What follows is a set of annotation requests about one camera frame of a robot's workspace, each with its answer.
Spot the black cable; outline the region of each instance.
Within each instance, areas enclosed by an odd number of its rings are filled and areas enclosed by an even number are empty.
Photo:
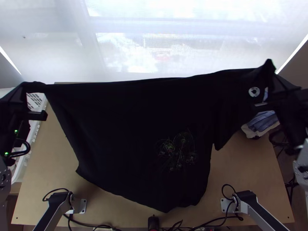
[[[22,143],[26,146],[26,150],[18,151],[18,152],[12,152],[8,156],[9,158],[24,156],[24,155],[28,154],[30,152],[30,150],[31,150],[31,146],[30,146],[30,144],[27,141],[25,141],[23,139],[16,139],[16,140],[22,141]]]
[[[216,218],[216,219],[210,220],[210,221],[208,221],[208,222],[206,222],[206,223],[204,223],[204,224],[202,224],[202,225],[199,225],[199,226],[197,226],[197,227],[192,228],[190,231],[195,231],[196,229],[205,228],[205,227],[220,227],[220,226],[222,226],[222,225],[226,222],[226,220],[227,220],[228,218],[230,218],[230,217],[228,217],[228,210],[229,210],[229,207],[231,206],[232,203],[233,203],[233,202],[230,202],[230,203],[228,204],[228,207],[227,207],[227,210],[226,210],[226,215],[225,215],[224,217]],[[223,222],[222,222],[221,224],[219,224],[219,225],[208,225],[208,224],[210,224],[210,223],[212,223],[212,222],[214,222],[214,221],[218,221],[218,220],[222,220],[222,219],[223,219]]]
[[[233,192],[234,192],[234,193],[236,192],[235,189],[234,189],[234,187],[232,187],[230,184],[224,184],[224,185],[221,187],[221,193],[223,194],[224,198],[226,198],[226,199],[229,200],[229,201],[233,201],[232,198],[228,198],[228,197],[226,197],[226,195],[224,194],[224,187],[226,187],[226,186],[231,187],[231,189],[233,189]]]
[[[58,190],[65,190],[65,191],[69,192],[69,190],[66,189],[66,188],[58,188],[58,189],[51,190],[50,192],[48,192],[48,193],[43,197],[42,201],[48,201],[48,199],[46,199],[46,197],[47,197],[50,193],[53,193],[53,192],[58,191]]]
[[[104,229],[112,229],[112,230],[115,230],[115,231],[122,231],[118,228],[115,228],[115,227],[111,227],[109,225],[105,225],[105,224],[100,224],[100,225],[92,225],[92,224],[85,224],[85,223],[82,223],[80,221],[76,221],[72,218],[72,214],[69,216],[67,216],[66,214],[63,214],[63,216],[67,219],[69,219],[71,222],[74,222],[75,224],[79,224],[81,226],[85,226],[85,227],[90,227],[90,228],[104,228]]]
[[[292,205],[292,198],[293,198],[293,190],[296,186],[298,186],[299,184],[297,182],[295,182],[295,174],[293,174],[293,178],[288,182],[288,183],[285,183],[285,187],[286,187],[286,192],[288,194],[288,198],[289,198],[289,202],[290,202],[290,205]]]
[[[69,231],[72,231],[72,228],[70,227],[70,218],[67,220],[67,227],[69,228]]]
[[[280,152],[277,154],[276,158],[278,158],[280,156],[280,154],[282,153],[282,151],[284,150],[285,148],[283,147]]]
[[[285,137],[283,138],[282,142],[276,142],[274,141],[274,137],[277,136],[279,133],[283,132],[282,129],[279,129],[277,131],[272,132],[269,134],[268,139],[274,146],[280,146],[280,147],[288,147],[289,143],[283,142],[285,140]]]
[[[177,223],[175,223],[171,228],[169,228],[167,231],[173,231],[174,227],[178,224],[177,228],[180,228],[181,224],[183,223],[183,220],[178,221]]]

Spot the white plastic crate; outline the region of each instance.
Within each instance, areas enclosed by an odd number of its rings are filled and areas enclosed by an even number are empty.
[[[7,88],[7,89],[0,89],[0,98],[5,96],[7,93],[9,93],[14,88]],[[43,93],[31,93],[27,94],[27,102],[28,102],[28,108],[32,111],[40,112],[42,110],[45,110],[47,99]],[[27,137],[27,142],[31,145],[33,142],[35,142],[37,133],[40,128],[41,121],[29,121],[30,124],[30,132]],[[26,150],[26,147],[22,145],[20,148],[14,148],[12,151],[24,151]],[[28,160],[31,156],[31,151],[24,155],[15,158],[16,163],[10,167],[12,171],[12,184],[15,182],[22,182],[22,178],[28,163]]]

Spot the wooden tabletop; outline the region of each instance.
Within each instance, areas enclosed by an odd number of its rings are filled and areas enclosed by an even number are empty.
[[[279,165],[267,137],[255,141],[237,132],[220,151],[213,147],[208,187],[199,204],[176,208],[165,214],[106,192],[80,177],[75,172],[77,158],[49,105],[46,111],[47,121],[41,123],[36,141],[32,144],[13,224],[36,225],[48,208],[48,203],[42,202],[43,196],[53,189],[64,187],[77,197],[88,200],[86,213],[74,215],[74,219],[84,223],[141,228],[147,227],[148,217],[156,215],[162,227],[171,227],[182,219],[183,226],[194,227],[224,216],[220,199],[221,187],[225,183],[231,184],[236,191],[252,190],[259,203],[279,221],[294,222]],[[230,196],[231,191],[226,189],[226,194]],[[255,224],[250,217],[243,217],[244,221],[228,219],[225,225]],[[67,220],[62,218],[58,226],[67,226]]]

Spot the folded fabric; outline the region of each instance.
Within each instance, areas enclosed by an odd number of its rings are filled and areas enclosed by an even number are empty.
[[[255,115],[275,72],[255,69],[125,82],[24,83],[45,93],[79,161],[102,189],[162,212],[196,205],[219,150]],[[248,90],[261,93],[251,97]]]
[[[262,132],[278,121],[275,111],[259,112],[251,121],[247,123],[253,132]]]
[[[241,129],[242,131],[246,134],[246,137],[249,138],[249,139],[252,139],[252,138],[255,138],[255,139],[258,139],[260,138],[261,136],[265,135],[269,130],[271,129],[274,129],[276,128],[277,126],[280,125],[280,122],[277,121],[276,123],[274,123],[272,126],[268,127],[267,129],[265,129],[264,131],[262,132],[259,132],[259,131],[256,131],[256,132],[253,132],[248,126],[247,124],[243,124],[241,126]]]

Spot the white wall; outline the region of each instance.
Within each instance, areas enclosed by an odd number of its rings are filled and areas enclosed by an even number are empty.
[[[23,82],[21,75],[0,53],[0,89],[16,87],[21,82]]]

